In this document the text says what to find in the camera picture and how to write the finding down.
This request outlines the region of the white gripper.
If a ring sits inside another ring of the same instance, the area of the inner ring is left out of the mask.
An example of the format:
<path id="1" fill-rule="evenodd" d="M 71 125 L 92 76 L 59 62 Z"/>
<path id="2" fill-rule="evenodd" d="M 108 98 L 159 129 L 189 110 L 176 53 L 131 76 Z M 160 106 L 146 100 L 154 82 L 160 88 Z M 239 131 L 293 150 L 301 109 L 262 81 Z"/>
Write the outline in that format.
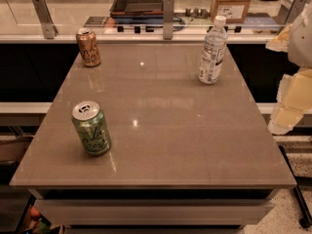
<path id="1" fill-rule="evenodd" d="M 277 103 L 270 115 L 268 129 L 273 135 L 291 131 L 312 109 L 312 3 L 265 48 L 274 52 L 288 52 L 290 62 L 300 68 L 295 75 L 285 74 L 280 81 Z"/>

